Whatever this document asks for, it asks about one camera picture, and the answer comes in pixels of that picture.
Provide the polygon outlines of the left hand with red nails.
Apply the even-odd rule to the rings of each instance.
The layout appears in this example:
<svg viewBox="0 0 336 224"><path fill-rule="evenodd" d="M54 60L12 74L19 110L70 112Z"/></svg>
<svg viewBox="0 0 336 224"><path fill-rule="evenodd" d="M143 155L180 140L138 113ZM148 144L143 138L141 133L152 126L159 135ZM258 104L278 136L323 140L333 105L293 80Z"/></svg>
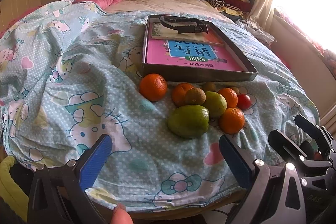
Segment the left hand with red nails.
<svg viewBox="0 0 336 224"><path fill-rule="evenodd" d="M110 224L133 224L133 220L123 204L119 203L114 208Z"/></svg>

